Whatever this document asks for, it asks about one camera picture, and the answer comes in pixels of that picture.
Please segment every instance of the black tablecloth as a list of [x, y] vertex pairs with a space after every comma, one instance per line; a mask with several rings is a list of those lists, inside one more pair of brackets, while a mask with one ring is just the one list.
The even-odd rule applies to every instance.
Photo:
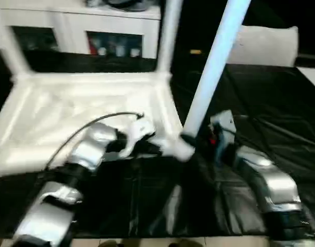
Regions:
[[[150, 71], [154, 61], [48, 52], [26, 54], [40, 72]], [[173, 97], [182, 122], [204, 61], [173, 68]], [[11, 84], [0, 58], [0, 108]], [[266, 152], [297, 182], [315, 233], [315, 87], [296, 69], [227, 65], [207, 116], [231, 109], [239, 139]], [[0, 179], [0, 237], [12, 234], [35, 191], [37, 173]], [[229, 167], [162, 157], [106, 163], [79, 214], [77, 237], [264, 235], [247, 184]]]

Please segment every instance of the white floor tile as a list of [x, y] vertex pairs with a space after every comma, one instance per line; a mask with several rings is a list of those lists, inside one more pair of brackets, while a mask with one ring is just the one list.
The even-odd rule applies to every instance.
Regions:
[[140, 247], [168, 247], [171, 243], [177, 242], [175, 238], [144, 238], [141, 240]]
[[205, 239], [203, 237], [178, 239], [178, 243], [181, 244], [180, 247], [205, 247]]
[[71, 247], [98, 247], [100, 239], [73, 239]]
[[206, 247], [268, 247], [265, 237], [212, 237], [205, 238]]
[[122, 239], [121, 238], [101, 238], [100, 243], [104, 243], [109, 240], [114, 240], [116, 243], [121, 243]]
[[9, 246], [11, 246], [11, 244], [12, 244], [11, 239], [4, 239], [1, 247], [9, 247]]
[[124, 245], [124, 247], [142, 247], [143, 242], [140, 238], [131, 238], [131, 239], [122, 239], [121, 244]]

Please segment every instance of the floor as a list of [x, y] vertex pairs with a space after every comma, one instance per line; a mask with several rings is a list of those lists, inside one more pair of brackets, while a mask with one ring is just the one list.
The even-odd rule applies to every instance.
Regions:
[[315, 68], [298, 68], [315, 86]]
[[[112, 239], [121, 243], [124, 247], [168, 247], [171, 243], [179, 243], [181, 247], [267, 247], [268, 241], [264, 237], [214, 237], [214, 238], [188, 238], [186, 240], [174, 238], [152, 238], [152, 239]], [[109, 239], [75, 239], [72, 247], [101, 247], [106, 245]], [[2, 247], [10, 246], [11, 241], [5, 240]]]

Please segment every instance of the glass cabinet door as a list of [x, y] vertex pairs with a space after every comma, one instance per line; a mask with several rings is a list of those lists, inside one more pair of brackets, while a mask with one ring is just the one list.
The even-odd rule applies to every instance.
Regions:
[[87, 31], [90, 54], [108, 57], [142, 57], [142, 36]]
[[52, 28], [12, 26], [12, 29], [21, 49], [60, 51]]

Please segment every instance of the light blue pole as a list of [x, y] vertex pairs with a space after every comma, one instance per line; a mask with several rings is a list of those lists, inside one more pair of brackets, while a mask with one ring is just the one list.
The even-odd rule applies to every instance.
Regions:
[[227, 2], [184, 125], [183, 131], [189, 135], [195, 137], [198, 134], [250, 1]]

